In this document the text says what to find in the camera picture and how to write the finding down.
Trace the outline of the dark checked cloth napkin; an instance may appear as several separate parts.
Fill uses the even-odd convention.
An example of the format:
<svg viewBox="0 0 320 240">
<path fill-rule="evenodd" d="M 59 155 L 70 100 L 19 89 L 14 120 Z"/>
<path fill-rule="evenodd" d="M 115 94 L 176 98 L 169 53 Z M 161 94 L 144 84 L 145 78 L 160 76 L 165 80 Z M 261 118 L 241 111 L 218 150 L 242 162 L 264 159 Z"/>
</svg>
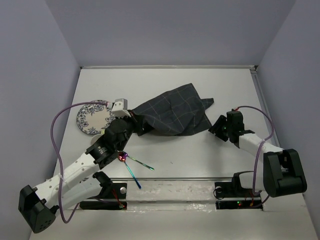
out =
<svg viewBox="0 0 320 240">
<path fill-rule="evenodd" d="M 130 111 L 163 136 L 192 136 L 212 127 L 206 110 L 213 98 L 200 98 L 192 83 L 166 91 Z"/>
</svg>

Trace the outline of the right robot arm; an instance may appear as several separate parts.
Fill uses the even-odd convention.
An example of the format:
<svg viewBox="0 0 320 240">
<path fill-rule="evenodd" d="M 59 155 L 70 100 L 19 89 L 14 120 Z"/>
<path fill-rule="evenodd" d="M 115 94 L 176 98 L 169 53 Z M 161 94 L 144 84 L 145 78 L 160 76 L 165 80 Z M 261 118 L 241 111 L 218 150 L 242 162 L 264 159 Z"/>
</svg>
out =
<svg viewBox="0 0 320 240">
<path fill-rule="evenodd" d="M 272 198 L 306 192 L 307 181 L 299 153 L 268 143 L 254 131 L 245 129 L 243 120 L 240 111 L 228 111 L 209 129 L 222 141 L 229 141 L 255 157 L 253 171 L 233 175 L 231 192 L 242 196 L 249 189 L 253 194 L 266 192 Z"/>
</svg>

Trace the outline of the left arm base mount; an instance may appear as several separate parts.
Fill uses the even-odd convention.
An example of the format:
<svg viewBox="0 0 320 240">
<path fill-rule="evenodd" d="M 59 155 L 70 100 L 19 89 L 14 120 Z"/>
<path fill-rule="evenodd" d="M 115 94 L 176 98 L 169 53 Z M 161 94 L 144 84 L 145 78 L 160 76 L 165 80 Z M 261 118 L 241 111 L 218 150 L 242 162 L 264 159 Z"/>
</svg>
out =
<svg viewBox="0 0 320 240">
<path fill-rule="evenodd" d="M 79 208 L 82 210 L 104 210 L 121 211 L 127 209 L 127 189 L 126 182 L 113 182 L 103 171 L 98 171 L 82 181 L 90 181 L 97 189 L 98 193 L 80 202 Z"/>
</svg>

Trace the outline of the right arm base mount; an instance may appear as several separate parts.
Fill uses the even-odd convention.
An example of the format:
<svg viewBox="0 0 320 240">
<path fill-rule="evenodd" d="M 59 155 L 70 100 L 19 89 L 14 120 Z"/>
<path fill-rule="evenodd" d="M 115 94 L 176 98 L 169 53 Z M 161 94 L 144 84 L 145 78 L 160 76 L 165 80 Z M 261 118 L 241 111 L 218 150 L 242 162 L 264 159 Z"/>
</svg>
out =
<svg viewBox="0 0 320 240">
<path fill-rule="evenodd" d="M 253 195 L 251 188 L 243 188 L 240 175 L 249 171 L 237 172 L 230 181 L 215 182 L 213 196 L 217 210 L 263 209 L 261 195 Z"/>
</svg>

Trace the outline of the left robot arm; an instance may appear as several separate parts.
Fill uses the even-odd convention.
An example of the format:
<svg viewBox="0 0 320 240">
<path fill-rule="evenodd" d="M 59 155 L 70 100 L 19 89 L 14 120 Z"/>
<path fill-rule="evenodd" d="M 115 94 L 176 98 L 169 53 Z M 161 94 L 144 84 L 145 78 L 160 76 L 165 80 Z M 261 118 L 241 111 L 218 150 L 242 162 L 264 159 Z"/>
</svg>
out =
<svg viewBox="0 0 320 240">
<path fill-rule="evenodd" d="M 34 187 L 23 187 L 18 210 L 32 232 L 46 230 L 64 208 L 86 198 L 108 196 L 113 183 L 102 170 L 116 159 L 125 161 L 128 155 L 124 148 L 138 129 L 133 113 L 113 120 L 104 134 L 60 174 Z"/>
</svg>

